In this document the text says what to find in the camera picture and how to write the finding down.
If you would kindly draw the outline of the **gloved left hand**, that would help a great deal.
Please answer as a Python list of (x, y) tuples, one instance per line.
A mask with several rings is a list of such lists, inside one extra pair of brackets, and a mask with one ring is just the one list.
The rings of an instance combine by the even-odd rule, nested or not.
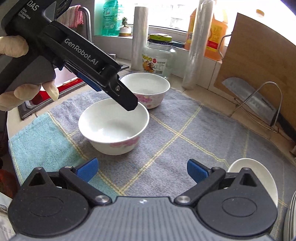
[[(28, 51), (29, 46), (21, 36), (1, 37), (1, 54), (18, 58), (27, 54)], [(45, 82), (42, 85), (23, 84), (14, 91), (1, 94), (1, 111), (10, 111), (25, 101), (33, 99), (40, 91), (41, 86), (53, 101), (58, 100), (59, 90), (55, 86), (54, 80)]]

